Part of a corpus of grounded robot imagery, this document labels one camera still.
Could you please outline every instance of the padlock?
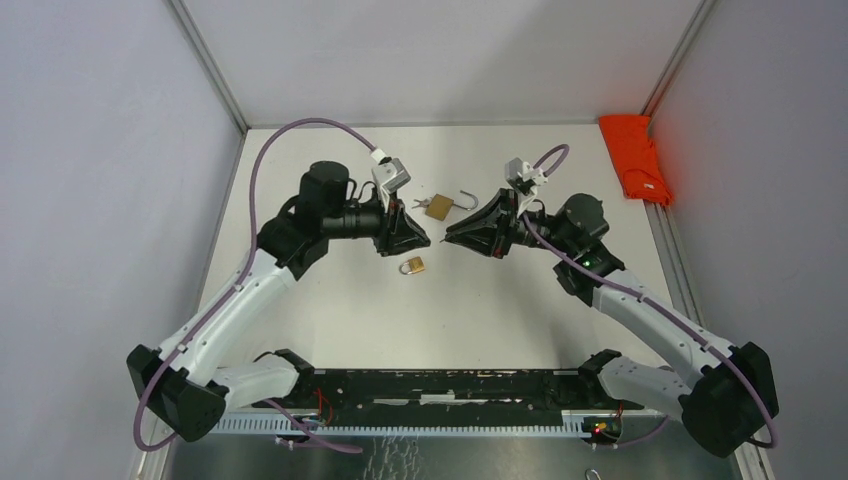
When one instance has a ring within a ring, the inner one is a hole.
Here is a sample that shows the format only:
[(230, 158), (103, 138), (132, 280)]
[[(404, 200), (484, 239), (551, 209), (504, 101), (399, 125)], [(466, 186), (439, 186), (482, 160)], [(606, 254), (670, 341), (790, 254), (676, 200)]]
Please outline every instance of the padlock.
[(400, 265), (400, 273), (404, 275), (413, 275), (424, 271), (424, 260), (421, 257), (413, 257), (403, 262)]
[(424, 215), (433, 217), (439, 221), (444, 221), (445, 217), (448, 216), (451, 207), (453, 207), (452, 198), (436, 194), (430, 200), (430, 205), (427, 206), (427, 210), (424, 211)]

